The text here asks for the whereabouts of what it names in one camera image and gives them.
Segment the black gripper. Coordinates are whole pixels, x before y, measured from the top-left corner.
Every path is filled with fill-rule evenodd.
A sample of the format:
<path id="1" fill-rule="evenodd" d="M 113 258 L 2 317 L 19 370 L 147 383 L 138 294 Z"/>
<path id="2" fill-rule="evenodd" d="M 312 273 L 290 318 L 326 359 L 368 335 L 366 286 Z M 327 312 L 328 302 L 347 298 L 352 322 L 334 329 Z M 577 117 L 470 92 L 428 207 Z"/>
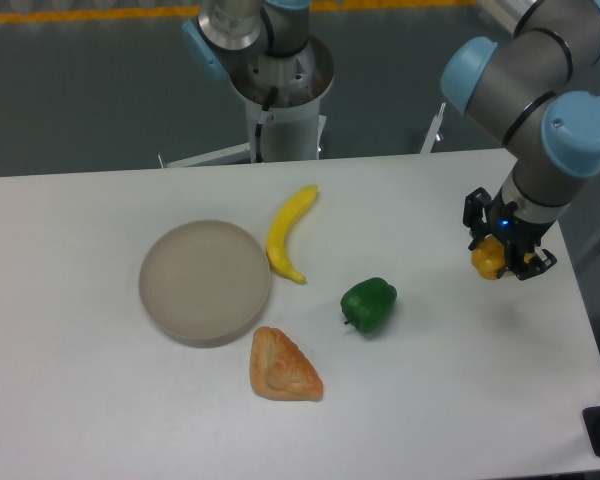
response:
<path id="1" fill-rule="evenodd" d="M 509 207 L 499 190 L 492 201 L 482 187 L 465 197 L 463 225 L 469 229 L 469 250 L 491 234 L 504 247 L 504 265 L 498 269 L 498 278 L 515 276 L 520 281 L 544 274 L 557 264 L 556 256 L 538 246 L 552 221 L 533 223 L 516 215 L 519 208 Z"/>

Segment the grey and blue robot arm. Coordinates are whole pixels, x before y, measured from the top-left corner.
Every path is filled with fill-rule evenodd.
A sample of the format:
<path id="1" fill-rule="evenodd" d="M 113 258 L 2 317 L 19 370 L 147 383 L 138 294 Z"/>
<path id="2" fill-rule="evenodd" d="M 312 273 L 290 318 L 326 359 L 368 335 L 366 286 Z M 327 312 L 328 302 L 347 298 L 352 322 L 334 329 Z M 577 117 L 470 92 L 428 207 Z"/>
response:
<path id="1" fill-rule="evenodd" d="M 185 22 L 190 51 L 243 99 L 255 163 L 314 160 L 319 104 L 334 77 L 329 50 L 309 32 L 306 1 L 204 1 Z M 446 99 L 515 157 L 495 195 L 464 201 L 472 264 L 489 280 L 526 280 L 555 256 L 541 240 L 600 173 L 600 97 L 568 91 L 600 61 L 600 1 L 485 1 L 512 36 L 477 37 L 448 61 Z"/>

